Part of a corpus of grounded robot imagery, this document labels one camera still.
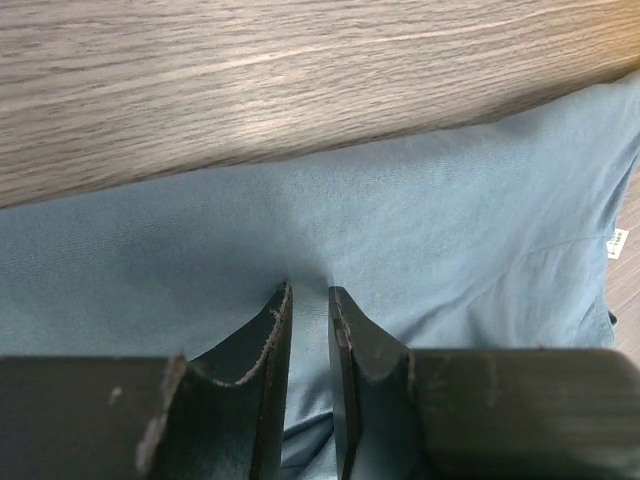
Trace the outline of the blue-grey t-shirt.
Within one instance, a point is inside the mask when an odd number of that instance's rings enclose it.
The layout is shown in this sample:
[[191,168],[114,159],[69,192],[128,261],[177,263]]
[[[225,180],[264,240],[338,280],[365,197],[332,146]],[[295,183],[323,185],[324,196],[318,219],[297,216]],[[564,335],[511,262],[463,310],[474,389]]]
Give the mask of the blue-grey t-shirt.
[[5,354],[204,353],[293,287],[282,473],[332,479],[327,292],[412,347],[614,344],[639,77],[502,121],[1,213]]

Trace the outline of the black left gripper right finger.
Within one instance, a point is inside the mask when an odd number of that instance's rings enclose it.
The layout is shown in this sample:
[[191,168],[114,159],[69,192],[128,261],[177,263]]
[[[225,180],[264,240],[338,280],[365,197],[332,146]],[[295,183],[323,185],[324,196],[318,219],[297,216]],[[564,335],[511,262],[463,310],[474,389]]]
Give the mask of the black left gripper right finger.
[[635,479],[639,371],[604,349],[413,349],[329,294],[342,479]]

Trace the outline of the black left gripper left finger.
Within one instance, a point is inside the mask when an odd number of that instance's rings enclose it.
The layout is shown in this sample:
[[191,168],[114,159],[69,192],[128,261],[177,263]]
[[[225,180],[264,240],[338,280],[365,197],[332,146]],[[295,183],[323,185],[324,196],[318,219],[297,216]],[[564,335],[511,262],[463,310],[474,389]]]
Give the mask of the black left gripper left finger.
[[194,360],[5,356],[5,479],[276,479],[292,331],[283,284]]

